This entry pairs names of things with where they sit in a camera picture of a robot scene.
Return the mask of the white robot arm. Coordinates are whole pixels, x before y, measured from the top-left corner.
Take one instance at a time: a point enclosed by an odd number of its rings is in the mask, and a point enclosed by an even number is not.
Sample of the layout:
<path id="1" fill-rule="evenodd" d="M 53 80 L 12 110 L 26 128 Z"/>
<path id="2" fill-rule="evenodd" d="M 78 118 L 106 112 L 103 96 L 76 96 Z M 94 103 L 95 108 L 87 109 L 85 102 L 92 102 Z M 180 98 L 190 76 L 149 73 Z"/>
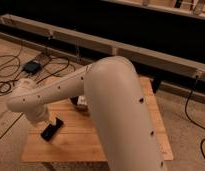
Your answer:
<path id="1" fill-rule="evenodd" d="M 110 171 L 168 171 L 138 74 L 125 57 L 100 59 L 42 87 L 21 79 L 7 107 L 40 122 L 47 104 L 80 95 Z"/>

